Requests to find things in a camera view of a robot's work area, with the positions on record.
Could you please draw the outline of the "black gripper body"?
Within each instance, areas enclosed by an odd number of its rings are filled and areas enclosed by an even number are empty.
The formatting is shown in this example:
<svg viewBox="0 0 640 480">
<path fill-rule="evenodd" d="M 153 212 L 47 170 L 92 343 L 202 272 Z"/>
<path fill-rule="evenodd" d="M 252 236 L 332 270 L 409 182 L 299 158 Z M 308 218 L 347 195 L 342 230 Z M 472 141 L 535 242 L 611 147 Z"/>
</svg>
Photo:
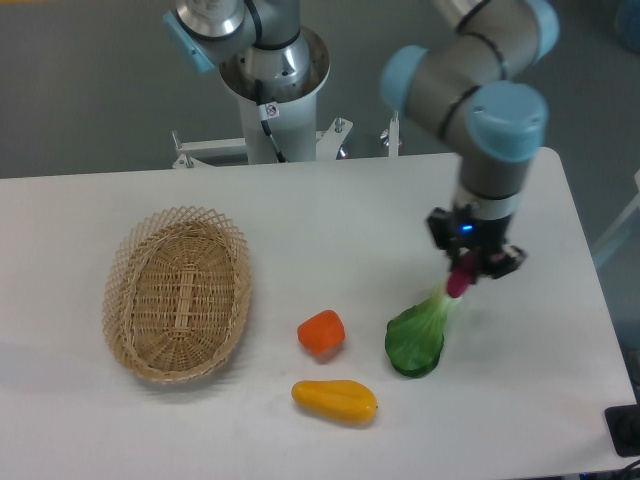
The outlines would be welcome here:
<svg viewBox="0 0 640 480">
<path fill-rule="evenodd" d="M 438 250 L 452 244 L 468 251 L 495 252 L 505 242 L 511 215 L 498 219 L 477 217 L 470 205 L 454 206 L 451 211 L 435 208 L 427 217 L 427 226 Z"/>
</svg>

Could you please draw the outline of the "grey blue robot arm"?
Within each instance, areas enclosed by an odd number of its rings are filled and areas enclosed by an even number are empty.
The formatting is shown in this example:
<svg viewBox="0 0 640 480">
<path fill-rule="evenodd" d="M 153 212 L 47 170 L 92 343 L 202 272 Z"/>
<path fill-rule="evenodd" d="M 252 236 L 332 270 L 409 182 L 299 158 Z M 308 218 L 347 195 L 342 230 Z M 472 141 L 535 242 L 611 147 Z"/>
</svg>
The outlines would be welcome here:
<svg viewBox="0 0 640 480">
<path fill-rule="evenodd" d="M 517 270 L 525 252 L 506 234 L 548 119 L 544 98 L 514 82 L 554 46 L 559 21 L 545 1 L 442 1 L 456 40 L 431 53 L 406 46 L 387 62 L 384 102 L 461 159 L 450 210 L 427 219 L 449 258 L 448 291 Z M 315 95 L 329 71 L 321 39 L 296 1 L 179 1 L 163 17 L 180 52 L 218 70 L 243 110 L 249 160 L 318 158 Z"/>
</svg>

